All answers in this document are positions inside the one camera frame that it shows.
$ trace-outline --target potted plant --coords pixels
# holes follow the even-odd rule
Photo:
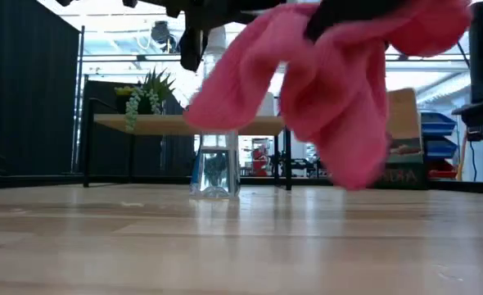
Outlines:
[[[172,96],[174,80],[170,75],[162,79],[165,71],[156,73],[156,68],[148,72],[143,84],[134,87],[116,88],[116,108],[125,114],[128,131],[133,131],[138,115],[159,115],[163,112],[163,101]]]

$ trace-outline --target hanging succulent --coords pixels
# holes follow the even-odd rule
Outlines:
[[[163,101],[174,91],[170,87],[174,80],[169,82],[170,74],[162,79],[164,73],[165,71],[162,71],[157,75],[155,68],[152,72],[147,73],[143,84],[132,88],[130,99],[125,103],[125,129],[127,131],[134,130],[138,114],[159,115],[163,112]],[[116,93],[118,94],[121,90],[123,89],[116,89]]]

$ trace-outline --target blue plastic bin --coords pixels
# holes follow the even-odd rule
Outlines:
[[[458,150],[458,145],[447,138],[436,138],[427,141],[427,159],[451,159]]]
[[[456,121],[449,117],[435,112],[422,113],[422,134],[423,136],[450,136]]]

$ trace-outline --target red object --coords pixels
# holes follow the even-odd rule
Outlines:
[[[259,148],[256,148],[254,151],[252,151],[251,156],[255,160],[259,160],[260,158],[266,157],[265,150],[260,150]]]
[[[440,179],[455,179],[456,168],[450,165],[446,160],[430,161],[429,165],[429,178],[440,178]]]
[[[268,176],[265,170],[267,160],[252,160],[252,174],[253,176]]]
[[[385,41],[407,55],[444,52],[470,25],[469,2],[410,0],[389,16],[335,25],[316,43],[303,35],[318,4],[278,6],[232,42],[185,119],[209,131],[248,125],[278,64],[287,62],[280,92],[287,126],[316,145],[332,181],[365,188],[379,176],[388,148]]]

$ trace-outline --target black curtain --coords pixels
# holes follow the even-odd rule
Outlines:
[[[97,98],[115,105],[115,88],[133,86],[116,82],[89,80],[84,86],[84,101]],[[165,114],[181,115],[183,109],[174,97],[165,100]],[[95,105],[97,114],[115,111]],[[127,175],[130,135],[103,125],[93,126],[91,175]],[[79,168],[83,169],[85,151],[80,151]],[[134,150],[136,176],[189,176],[194,161],[193,136],[136,136]]]
[[[0,0],[0,170],[70,171],[79,31],[35,0]]]

